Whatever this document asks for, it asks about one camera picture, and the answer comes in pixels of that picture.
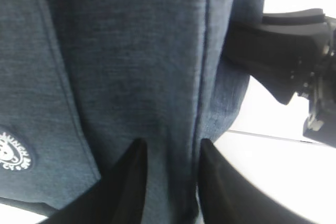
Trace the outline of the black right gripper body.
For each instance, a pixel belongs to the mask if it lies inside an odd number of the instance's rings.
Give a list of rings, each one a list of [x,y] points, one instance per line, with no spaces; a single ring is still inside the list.
[[[335,19],[327,35],[291,35],[288,67],[294,91],[309,101],[303,135],[335,146]]]

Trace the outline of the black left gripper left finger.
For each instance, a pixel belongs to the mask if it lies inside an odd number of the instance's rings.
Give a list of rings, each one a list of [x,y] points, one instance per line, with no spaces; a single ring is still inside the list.
[[[141,223],[146,197],[146,142],[136,139],[88,191],[44,223]]]

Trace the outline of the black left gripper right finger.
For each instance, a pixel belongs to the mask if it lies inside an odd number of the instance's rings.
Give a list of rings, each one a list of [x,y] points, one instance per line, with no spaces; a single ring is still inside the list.
[[[203,139],[199,157],[199,199],[205,223],[309,223],[275,202],[247,179]]]

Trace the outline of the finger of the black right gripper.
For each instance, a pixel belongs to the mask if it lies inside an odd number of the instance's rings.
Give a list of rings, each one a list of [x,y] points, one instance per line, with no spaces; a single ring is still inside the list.
[[[328,23],[322,9],[263,14],[261,33],[265,35],[327,35]]]
[[[302,90],[324,48],[324,24],[263,25],[232,22],[225,54],[281,104]]]

